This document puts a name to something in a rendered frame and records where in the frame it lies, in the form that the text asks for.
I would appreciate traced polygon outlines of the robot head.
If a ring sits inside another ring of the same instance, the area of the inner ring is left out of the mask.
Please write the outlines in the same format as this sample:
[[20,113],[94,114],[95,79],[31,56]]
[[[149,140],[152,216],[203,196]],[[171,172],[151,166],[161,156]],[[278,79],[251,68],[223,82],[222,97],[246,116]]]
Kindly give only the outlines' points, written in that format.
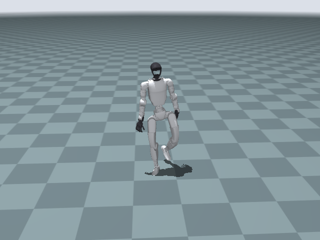
[[[153,81],[160,81],[161,78],[159,79],[159,76],[161,75],[161,72],[162,72],[161,65],[159,63],[157,63],[157,62],[154,62],[154,63],[151,64],[150,69],[151,69],[151,72],[152,72],[153,78],[154,78],[154,79],[152,78],[152,80]],[[160,71],[160,73],[159,74],[154,74],[153,71]]]

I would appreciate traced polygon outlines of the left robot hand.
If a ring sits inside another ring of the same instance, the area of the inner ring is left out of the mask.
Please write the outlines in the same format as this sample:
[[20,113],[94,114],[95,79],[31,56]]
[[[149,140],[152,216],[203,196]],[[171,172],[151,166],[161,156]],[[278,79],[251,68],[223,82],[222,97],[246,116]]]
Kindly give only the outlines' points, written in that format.
[[175,116],[176,116],[176,119],[178,118],[178,115],[179,115],[179,112],[178,112],[178,110],[175,110]]

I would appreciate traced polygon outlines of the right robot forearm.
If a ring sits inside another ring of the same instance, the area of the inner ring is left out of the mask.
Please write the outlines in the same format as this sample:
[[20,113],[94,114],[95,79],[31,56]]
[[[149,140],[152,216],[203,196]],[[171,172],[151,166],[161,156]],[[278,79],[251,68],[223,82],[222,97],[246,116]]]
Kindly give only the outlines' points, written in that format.
[[138,119],[139,120],[142,120],[142,118],[144,117],[145,115],[145,106],[144,105],[141,105],[141,100],[139,101],[139,117]]

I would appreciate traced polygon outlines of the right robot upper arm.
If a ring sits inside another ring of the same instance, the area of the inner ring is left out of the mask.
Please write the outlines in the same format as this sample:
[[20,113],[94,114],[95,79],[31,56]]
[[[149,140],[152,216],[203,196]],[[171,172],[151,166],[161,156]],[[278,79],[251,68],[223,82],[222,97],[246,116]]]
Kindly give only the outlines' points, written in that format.
[[140,98],[141,98],[141,102],[140,105],[141,106],[145,106],[147,104],[147,100],[146,100],[146,89],[148,88],[149,82],[145,81],[142,82],[140,84]]

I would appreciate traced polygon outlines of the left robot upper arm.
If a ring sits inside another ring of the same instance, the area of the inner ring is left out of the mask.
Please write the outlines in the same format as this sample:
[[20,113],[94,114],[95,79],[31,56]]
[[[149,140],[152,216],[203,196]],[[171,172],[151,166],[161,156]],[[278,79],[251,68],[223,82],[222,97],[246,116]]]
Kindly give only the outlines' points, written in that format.
[[174,83],[170,78],[165,78],[167,85],[168,85],[168,91],[170,94],[170,99],[173,101],[177,98],[177,95],[174,93],[175,89],[174,89]]

